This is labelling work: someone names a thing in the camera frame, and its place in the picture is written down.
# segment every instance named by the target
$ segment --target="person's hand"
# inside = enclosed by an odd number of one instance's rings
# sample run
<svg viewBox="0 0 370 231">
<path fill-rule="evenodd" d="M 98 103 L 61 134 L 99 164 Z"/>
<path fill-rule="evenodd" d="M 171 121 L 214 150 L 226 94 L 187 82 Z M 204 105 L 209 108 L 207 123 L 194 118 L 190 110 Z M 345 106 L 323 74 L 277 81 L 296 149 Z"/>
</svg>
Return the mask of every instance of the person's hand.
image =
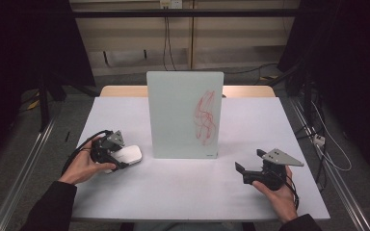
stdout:
<svg viewBox="0 0 370 231">
<path fill-rule="evenodd" d="M 291 180 L 293 173 L 289 167 L 286 167 L 287 171 L 287 183 L 291 185 Z M 265 185 L 258 181 L 253 181 L 252 183 L 255 188 L 257 188 L 261 193 L 265 194 L 270 200 L 273 209 L 275 210 L 278 219 L 282 223 L 286 223 L 292 219 L 297 218 L 296 206 L 294 203 L 294 194 L 290 189 L 283 185 L 278 191 L 271 191 Z"/>
<path fill-rule="evenodd" d="M 73 162 L 67 168 L 65 174 L 58 180 L 71 185 L 85 182 L 101 170 L 116 168 L 116 165 L 111 163 L 96 164 L 90 157 L 92 141 L 84 145 L 79 154 L 74 158 Z"/>
</svg>

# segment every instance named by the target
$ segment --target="white board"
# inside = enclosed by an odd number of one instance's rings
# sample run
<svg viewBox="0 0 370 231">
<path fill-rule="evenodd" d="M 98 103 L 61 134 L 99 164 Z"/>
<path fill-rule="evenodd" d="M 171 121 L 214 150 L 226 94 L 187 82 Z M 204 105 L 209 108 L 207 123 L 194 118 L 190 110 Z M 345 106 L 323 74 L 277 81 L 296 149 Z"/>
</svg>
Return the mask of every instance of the white board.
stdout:
<svg viewBox="0 0 370 231">
<path fill-rule="evenodd" d="M 149 71 L 146 81 L 154 157 L 216 158 L 224 74 Z"/>
</svg>

